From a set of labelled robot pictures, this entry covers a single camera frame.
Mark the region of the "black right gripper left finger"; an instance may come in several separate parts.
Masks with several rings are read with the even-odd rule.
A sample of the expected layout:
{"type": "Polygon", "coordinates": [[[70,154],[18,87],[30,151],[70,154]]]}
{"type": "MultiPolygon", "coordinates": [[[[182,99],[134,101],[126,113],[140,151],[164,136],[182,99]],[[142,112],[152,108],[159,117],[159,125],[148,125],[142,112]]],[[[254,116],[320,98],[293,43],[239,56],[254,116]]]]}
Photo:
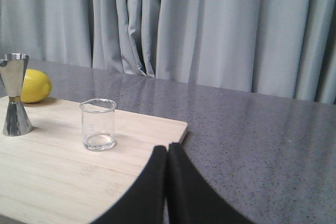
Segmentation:
{"type": "Polygon", "coordinates": [[[162,223],[166,158],[166,147],[155,146],[131,187],[93,223],[162,223]]]}

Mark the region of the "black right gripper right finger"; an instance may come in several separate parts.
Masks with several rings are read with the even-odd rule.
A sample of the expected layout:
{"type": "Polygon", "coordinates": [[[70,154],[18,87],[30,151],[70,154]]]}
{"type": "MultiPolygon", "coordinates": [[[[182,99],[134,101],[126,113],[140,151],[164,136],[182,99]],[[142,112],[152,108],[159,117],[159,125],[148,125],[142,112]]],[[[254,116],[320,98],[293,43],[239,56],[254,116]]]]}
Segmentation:
{"type": "Polygon", "coordinates": [[[169,146],[166,196],[170,223],[252,223],[206,182],[179,143],[169,146]]]}

